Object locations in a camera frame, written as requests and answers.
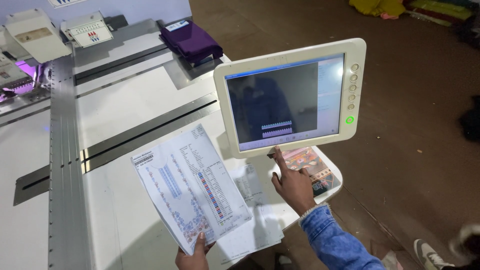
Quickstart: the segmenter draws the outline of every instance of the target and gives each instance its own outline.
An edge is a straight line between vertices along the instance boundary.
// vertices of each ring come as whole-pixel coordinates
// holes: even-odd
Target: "hand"
[[[179,270],[208,270],[208,262],[205,255],[213,245],[215,245],[215,242],[205,246],[205,233],[201,232],[198,234],[193,255],[186,255],[179,247],[175,264]]]
[[[299,171],[289,169],[278,146],[275,146],[274,157],[282,174],[281,178],[278,178],[276,172],[272,175],[275,190],[301,216],[317,205],[313,199],[312,181],[307,169],[301,168]]]

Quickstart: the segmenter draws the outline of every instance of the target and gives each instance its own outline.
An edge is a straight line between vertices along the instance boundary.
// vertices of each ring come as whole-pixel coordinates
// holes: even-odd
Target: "white monitor frame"
[[[214,70],[213,77],[232,155],[237,159],[266,155],[273,153],[274,145],[240,151],[225,76],[344,53],[344,69],[338,134],[304,139],[300,141],[291,141],[279,145],[282,150],[291,150],[301,147],[343,141],[352,138],[357,130],[366,49],[367,45],[363,39],[352,38],[218,65]],[[352,70],[354,64],[358,65],[356,71]],[[357,79],[352,82],[352,76],[354,74],[357,76]],[[352,85],[355,85],[356,87],[356,89],[353,91],[350,90],[354,88]],[[351,98],[351,95],[354,95],[353,101],[349,101],[349,97]]]

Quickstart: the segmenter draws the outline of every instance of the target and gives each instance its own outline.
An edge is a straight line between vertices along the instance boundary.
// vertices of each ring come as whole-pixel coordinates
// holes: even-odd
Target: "floor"
[[[459,43],[444,26],[406,15],[386,21],[364,16],[346,0],[190,4],[195,22],[232,60],[363,38],[367,57],[357,133],[321,146],[344,176],[333,211],[365,245],[374,239],[405,249],[408,257],[421,237],[458,263],[449,239],[462,224],[480,222],[480,145],[466,141],[457,123],[472,106],[470,97],[480,93],[478,50]],[[375,231],[370,227],[379,233],[367,235]],[[280,248],[290,249],[301,269],[321,269],[298,226],[285,235]]]

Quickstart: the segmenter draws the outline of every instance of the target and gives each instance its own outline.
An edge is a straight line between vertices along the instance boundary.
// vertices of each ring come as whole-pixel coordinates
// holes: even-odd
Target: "sneaker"
[[[427,242],[417,239],[413,243],[415,254],[426,270],[440,270],[445,266],[455,266],[444,260],[435,252],[435,250],[427,244]]]

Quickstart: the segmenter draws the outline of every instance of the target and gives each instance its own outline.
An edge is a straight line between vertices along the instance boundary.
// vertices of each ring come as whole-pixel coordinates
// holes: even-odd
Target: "logo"
[[[95,33],[95,31],[93,32],[89,32],[88,33],[88,37],[90,38],[90,40],[92,42],[95,42],[95,41],[99,41],[100,39],[98,38],[98,35]]]

